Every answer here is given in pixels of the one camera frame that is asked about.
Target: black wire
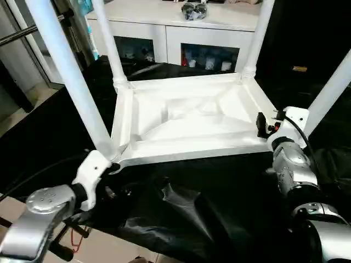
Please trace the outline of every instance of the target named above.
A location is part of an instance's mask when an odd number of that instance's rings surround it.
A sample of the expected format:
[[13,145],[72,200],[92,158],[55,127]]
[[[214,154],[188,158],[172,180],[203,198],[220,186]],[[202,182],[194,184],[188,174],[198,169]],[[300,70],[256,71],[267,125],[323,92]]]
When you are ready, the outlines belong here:
[[31,179],[33,179],[35,176],[41,174],[41,173],[44,173],[46,170],[49,170],[53,167],[55,167],[56,165],[59,165],[59,164],[62,164],[62,163],[65,163],[65,162],[68,162],[68,161],[71,161],[71,160],[74,160],[74,159],[78,159],[78,158],[82,158],[84,156],[86,156],[87,153],[80,153],[78,155],[74,155],[74,156],[71,156],[71,157],[68,157],[68,158],[65,158],[65,159],[62,159],[56,163],[53,163],[49,166],[46,166],[44,169],[41,169],[40,171],[36,172],[35,174],[29,176],[27,179],[25,179],[24,181],[20,182],[19,184],[15,185],[14,187],[12,187],[10,190],[8,190],[6,193],[4,193],[2,196],[0,196],[0,203],[2,201],[4,201],[4,199],[6,197],[8,197],[11,193],[13,193],[15,190],[17,190],[19,187],[21,187],[22,185],[24,185],[25,183],[29,182]]
[[297,131],[300,133],[302,139],[305,141],[306,145],[307,145],[307,148],[309,149],[309,152],[311,154],[311,157],[312,157],[312,161],[314,163],[314,167],[315,167],[315,170],[317,172],[318,175],[320,175],[320,169],[319,169],[319,166],[317,164],[317,161],[316,161],[316,158],[315,158],[315,155],[314,155],[314,151],[312,149],[312,146],[311,144],[309,143],[306,135],[303,133],[303,131],[300,129],[300,127],[289,117],[285,116],[285,119],[291,123],[291,125],[293,125]]

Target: black tablecloth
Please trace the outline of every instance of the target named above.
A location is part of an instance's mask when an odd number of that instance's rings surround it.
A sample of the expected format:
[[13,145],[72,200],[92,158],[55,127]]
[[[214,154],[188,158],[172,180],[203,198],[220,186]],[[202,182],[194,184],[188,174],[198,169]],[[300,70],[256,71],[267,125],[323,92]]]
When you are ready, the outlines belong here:
[[[123,63],[128,76],[150,65]],[[161,64],[129,79],[210,73]],[[107,59],[96,61],[84,77],[111,131],[116,93]],[[284,87],[264,84],[275,105],[287,106],[279,97]],[[312,136],[322,148],[318,159],[329,161],[320,183],[333,203],[343,205],[349,204],[351,155],[345,147],[348,123],[339,113],[347,106],[346,94]],[[36,175],[12,194],[24,201],[38,188],[69,184],[94,145],[64,88],[0,138],[0,149],[0,192]],[[88,224],[185,262],[294,262],[284,202],[275,178],[263,174],[271,163],[271,153],[255,153],[128,167],[103,177]]]

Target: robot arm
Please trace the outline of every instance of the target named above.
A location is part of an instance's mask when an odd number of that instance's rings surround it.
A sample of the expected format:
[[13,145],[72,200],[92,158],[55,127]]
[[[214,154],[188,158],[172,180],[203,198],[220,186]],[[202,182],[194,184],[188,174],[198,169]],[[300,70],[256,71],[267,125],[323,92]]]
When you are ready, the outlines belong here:
[[111,163],[92,151],[78,169],[72,185],[40,189],[29,196],[26,209],[0,245],[0,262],[41,262],[53,230],[74,214],[95,206],[95,188]]
[[274,132],[267,139],[273,151],[273,170],[278,177],[278,186],[290,208],[300,262],[351,261],[350,224],[333,206],[324,203],[310,160],[302,151],[301,136],[296,129],[292,130],[293,126],[285,116],[296,120],[303,130],[303,120],[307,119],[308,112],[294,107],[278,112],[276,119],[282,122],[270,129]]

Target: white cabinet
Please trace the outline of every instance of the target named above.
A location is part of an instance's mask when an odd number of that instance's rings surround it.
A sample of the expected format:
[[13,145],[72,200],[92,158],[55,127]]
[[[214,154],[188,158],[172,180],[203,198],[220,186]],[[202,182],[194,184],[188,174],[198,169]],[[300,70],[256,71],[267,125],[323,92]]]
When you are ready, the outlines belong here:
[[[261,5],[208,4],[205,19],[188,21],[181,12],[183,4],[162,0],[113,0],[106,4],[106,16],[120,57],[131,54],[144,59],[140,50],[147,47],[153,50],[156,62],[200,68],[207,68],[204,64],[209,62],[215,64],[216,72],[224,65],[232,71],[242,71]],[[105,55],[96,13],[89,13],[87,19],[98,52]],[[125,50],[133,45],[138,47]]]
[[230,61],[235,72],[242,71],[253,37],[253,32],[176,26],[166,26],[166,34],[168,63],[181,65],[182,56],[187,56],[185,53],[188,52],[197,52],[193,56],[197,58],[204,56],[206,60],[211,53],[221,52],[216,47],[223,47],[221,53],[226,52],[227,54],[224,55],[226,58],[216,59],[220,60],[218,61],[220,64],[223,60]]
[[[107,55],[106,46],[97,20],[88,20],[99,55]],[[140,50],[152,49],[156,62],[167,62],[166,27],[163,25],[109,21],[121,57],[133,52],[121,48],[123,43],[140,45]]]

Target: glass cabinet door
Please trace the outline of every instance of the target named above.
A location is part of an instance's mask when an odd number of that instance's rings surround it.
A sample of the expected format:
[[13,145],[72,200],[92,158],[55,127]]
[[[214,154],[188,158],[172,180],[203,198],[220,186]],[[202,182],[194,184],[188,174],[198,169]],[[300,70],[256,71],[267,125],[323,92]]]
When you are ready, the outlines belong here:
[[235,72],[239,48],[181,44],[182,66],[216,72]]
[[[98,21],[88,19],[88,24],[99,55],[107,55]],[[109,24],[121,58],[167,62],[165,26],[117,21]]]
[[254,32],[167,26],[168,63],[241,72]]

